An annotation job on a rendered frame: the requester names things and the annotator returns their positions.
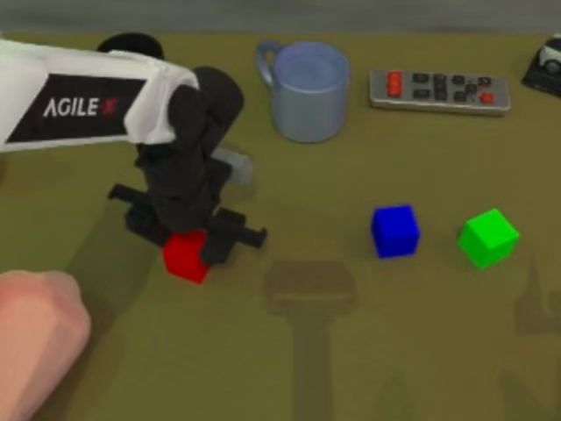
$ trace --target green cube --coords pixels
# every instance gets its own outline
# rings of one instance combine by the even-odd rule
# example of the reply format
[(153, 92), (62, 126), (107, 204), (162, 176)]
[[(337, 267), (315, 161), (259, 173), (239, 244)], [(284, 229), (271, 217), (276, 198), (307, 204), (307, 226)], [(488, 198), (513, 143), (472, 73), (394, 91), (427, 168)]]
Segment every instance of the green cube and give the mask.
[(506, 259), (519, 238), (502, 213), (491, 209), (465, 223), (458, 244), (475, 266), (484, 269)]

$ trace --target red x logo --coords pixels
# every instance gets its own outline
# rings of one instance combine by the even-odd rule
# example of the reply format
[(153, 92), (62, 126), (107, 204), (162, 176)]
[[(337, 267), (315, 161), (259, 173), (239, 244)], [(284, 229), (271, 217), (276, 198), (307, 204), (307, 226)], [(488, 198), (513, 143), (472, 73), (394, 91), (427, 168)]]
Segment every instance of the red x logo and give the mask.
[(110, 116), (115, 112), (115, 107), (117, 106), (116, 98), (108, 98), (102, 102), (102, 114), (104, 116)]

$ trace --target mug handle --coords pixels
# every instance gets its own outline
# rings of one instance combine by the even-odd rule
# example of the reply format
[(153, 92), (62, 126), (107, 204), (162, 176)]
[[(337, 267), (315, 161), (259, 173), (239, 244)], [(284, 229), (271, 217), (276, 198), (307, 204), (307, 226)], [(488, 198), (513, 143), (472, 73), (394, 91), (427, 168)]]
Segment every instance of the mug handle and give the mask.
[(277, 41), (261, 41), (257, 45), (255, 50), (255, 63), (257, 64), (257, 69), (261, 75), (261, 79), (265, 82), (269, 88), (273, 86), (273, 70), (271, 65), (267, 63), (266, 57), (268, 54), (276, 55), (278, 54), (284, 46)]

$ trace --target pink object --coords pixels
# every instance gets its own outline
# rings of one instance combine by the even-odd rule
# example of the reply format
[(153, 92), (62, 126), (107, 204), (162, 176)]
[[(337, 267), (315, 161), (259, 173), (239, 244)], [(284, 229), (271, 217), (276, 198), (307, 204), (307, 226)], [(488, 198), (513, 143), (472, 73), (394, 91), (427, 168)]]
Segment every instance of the pink object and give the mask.
[(33, 416), (82, 353), (90, 327), (72, 276), (0, 274), (0, 421)]

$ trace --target wooden table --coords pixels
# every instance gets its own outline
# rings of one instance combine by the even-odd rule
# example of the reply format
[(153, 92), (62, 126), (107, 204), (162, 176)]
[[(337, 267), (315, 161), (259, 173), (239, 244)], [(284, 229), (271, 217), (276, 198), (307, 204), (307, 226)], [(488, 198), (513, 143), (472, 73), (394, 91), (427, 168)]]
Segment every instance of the wooden table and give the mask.
[[(14, 37), (93, 48), (103, 35)], [(37, 420), (545, 419), (557, 401), (558, 323), (539, 304), (540, 292), (557, 296), (561, 271), (561, 103), (519, 84), (544, 36), (279, 37), (324, 40), (352, 64), (345, 128), (316, 146), (273, 129), (252, 60), (264, 38), (277, 37), (161, 37), (171, 61), (221, 68), (243, 87), (246, 109), (225, 143), (253, 157), (255, 180), (230, 186), (224, 202), (270, 232), (264, 250), (239, 246), (201, 288), (167, 275), (159, 251), (125, 231), (126, 208), (105, 199), (114, 182), (142, 187), (130, 145), (8, 157), (0, 270), (69, 271), (95, 326)], [(370, 68), (504, 75), (513, 109), (375, 111)], [(423, 230), (417, 256), (379, 261), (369, 218), (402, 202)], [(492, 207), (522, 238), (481, 272), (456, 234)], [(555, 302), (544, 311), (558, 314)], [(521, 335), (517, 319), (539, 334)]]

